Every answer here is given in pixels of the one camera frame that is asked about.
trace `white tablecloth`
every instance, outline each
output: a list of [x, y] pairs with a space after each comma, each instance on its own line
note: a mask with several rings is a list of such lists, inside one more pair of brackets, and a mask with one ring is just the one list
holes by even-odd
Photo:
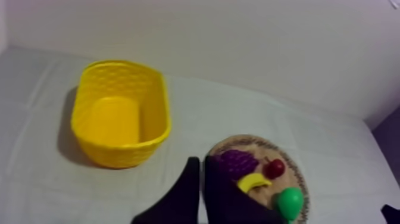
[[[91, 59], [11, 48], [0, 57], [0, 223], [127, 224], [174, 184], [189, 156], [250, 133], [299, 164], [309, 223], [384, 223], [400, 190], [357, 119], [219, 83], [165, 74], [173, 131], [143, 165], [93, 167], [69, 128], [74, 88]], [[207, 222], [200, 204], [200, 223]]]

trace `woven tray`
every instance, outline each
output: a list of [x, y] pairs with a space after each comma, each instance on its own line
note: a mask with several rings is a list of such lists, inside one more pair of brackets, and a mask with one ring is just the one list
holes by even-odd
[[303, 175], [295, 162], [270, 141], [254, 135], [231, 136], [215, 145], [210, 150], [209, 155], [219, 155], [232, 149], [248, 151], [254, 155], [254, 158], [260, 162], [254, 172], [261, 173], [263, 165], [268, 164], [269, 161], [274, 159], [281, 159], [286, 165], [285, 173], [279, 178], [272, 180], [272, 186], [253, 188], [248, 192], [248, 195], [260, 204], [272, 209], [276, 196], [280, 192], [288, 187], [297, 187], [304, 194], [304, 206], [300, 215], [293, 223], [306, 223], [310, 210], [310, 196]]

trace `toy apple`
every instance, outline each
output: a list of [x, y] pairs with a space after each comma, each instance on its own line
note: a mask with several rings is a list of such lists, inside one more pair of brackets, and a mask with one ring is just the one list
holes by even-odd
[[280, 159], [275, 159], [262, 168], [262, 173], [269, 179], [275, 179], [285, 172], [285, 164]]

